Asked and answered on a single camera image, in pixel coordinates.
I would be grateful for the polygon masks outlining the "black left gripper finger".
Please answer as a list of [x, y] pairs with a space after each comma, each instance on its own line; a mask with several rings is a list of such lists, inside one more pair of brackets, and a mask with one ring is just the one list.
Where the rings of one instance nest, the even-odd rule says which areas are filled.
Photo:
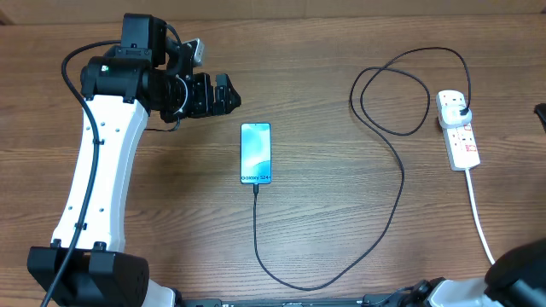
[[213, 104], [214, 115], [231, 113], [241, 105], [241, 96], [233, 87], [227, 74], [216, 76], [215, 102]]
[[194, 117], [204, 118], [212, 116], [213, 103], [214, 95], [210, 75], [205, 72], [195, 74]]

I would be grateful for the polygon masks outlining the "Galaxy S24+ smartphone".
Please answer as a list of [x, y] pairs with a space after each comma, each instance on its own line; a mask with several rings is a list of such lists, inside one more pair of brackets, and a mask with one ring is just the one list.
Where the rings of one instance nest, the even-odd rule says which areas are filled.
[[270, 123], [245, 123], [241, 125], [240, 180], [242, 184], [271, 183]]

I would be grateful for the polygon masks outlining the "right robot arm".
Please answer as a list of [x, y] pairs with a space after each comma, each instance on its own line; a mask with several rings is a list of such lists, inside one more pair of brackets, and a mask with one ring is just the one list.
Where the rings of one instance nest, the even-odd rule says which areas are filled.
[[470, 170], [479, 164], [471, 126], [472, 112], [461, 102], [439, 102], [451, 169], [463, 171], [479, 239], [491, 267], [481, 278], [422, 281], [398, 301], [400, 306], [544, 306], [545, 240], [516, 247], [494, 259], [479, 220]]

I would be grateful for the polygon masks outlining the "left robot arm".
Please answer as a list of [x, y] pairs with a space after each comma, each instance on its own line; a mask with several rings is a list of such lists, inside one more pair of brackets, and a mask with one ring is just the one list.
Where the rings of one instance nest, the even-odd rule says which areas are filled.
[[125, 253], [125, 203], [138, 143], [151, 112], [174, 131], [186, 118], [231, 113], [241, 97], [225, 74], [196, 72], [199, 39], [182, 41], [150, 14], [126, 14], [122, 35], [91, 58], [73, 94], [83, 129], [73, 183], [50, 244], [34, 246], [27, 268], [60, 306], [180, 306], [181, 293]]

